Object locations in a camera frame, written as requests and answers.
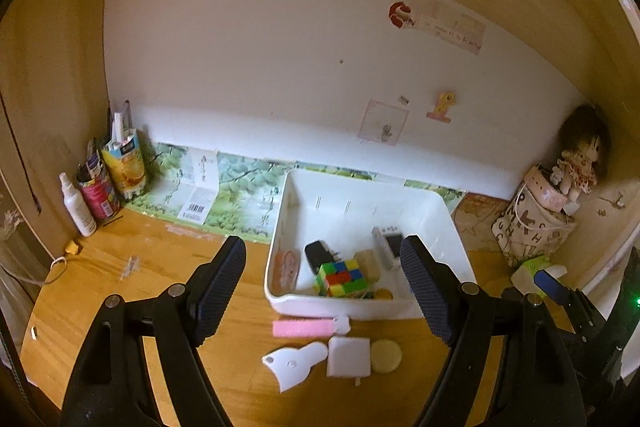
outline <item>pink eraser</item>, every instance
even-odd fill
[[[333,319],[310,319],[302,321],[273,321],[273,336],[291,337],[332,337]]]

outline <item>colorful puzzle cube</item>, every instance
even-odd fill
[[[369,291],[367,280],[355,259],[322,264],[314,288],[318,295],[329,297],[360,297]]]

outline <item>wooden desk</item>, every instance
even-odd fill
[[[82,241],[80,255],[69,258],[68,269],[58,281],[44,286],[31,315],[22,363],[28,377],[59,407],[78,350],[105,297],[113,293],[127,301],[155,297],[172,283],[185,282],[198,265],[210,261],[224,240],[128,210],[122,215]],[[139,256],[140,270],[120,280],[131,255]],[[234,425],[412,425],[447,356],[446,346],[423,320],[353,323],[350,335],[400,344],[404,357],[395,372],[373,374],[355,387],[353,380],[328,379],[323,362],[301,385],[278,393],[275,377],[260,359],[279,347],[305,343],[271,337],[271,321],[278,314],[262,291],[267,255],[266,245],[247,244],[246,269],[218,333],[199,350]],[[499,295],[508,285],[510,272],[501,256],[471,253],[470,258],[478,282]],[[33,325],[38,330],[36,341],[30,333]],[[484,418],[500,346],[500,339],[494,339],[468,425]],[[145,349],[162,419],[177,426],[155,341],[145,339]]]

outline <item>white spray bottle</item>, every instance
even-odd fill
[[[62,183],[62,193],[65,197],[65,206],[69,215],[74,220],[76,227],[84,237],[89,237],[95,232],[97,225],[94,216],[91,215],[89,207],[86,206],[80,190],[74,187],[69,181],[66,172],[60,174],[60,183]]]

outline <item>metal screw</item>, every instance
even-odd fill
[[[120,304],[120,296],[119,295],[109,295],[104,300],[104,305],[107,308],[115,308],[118,304]]]
[[[534,306],[540,306],[540,304],[542,304],[542,297],[537,293],[527,293],[527,301]]]
[[[184,293],[184,284],[174,284],[169,286],[169,295],[171,295],[172,297],[179,297],[180,295],[182,295]]]
[[[480,293],[480,288],[477,284],[472,282],[463,282],[462,283],[462,291],[467,295],[478,295]]]

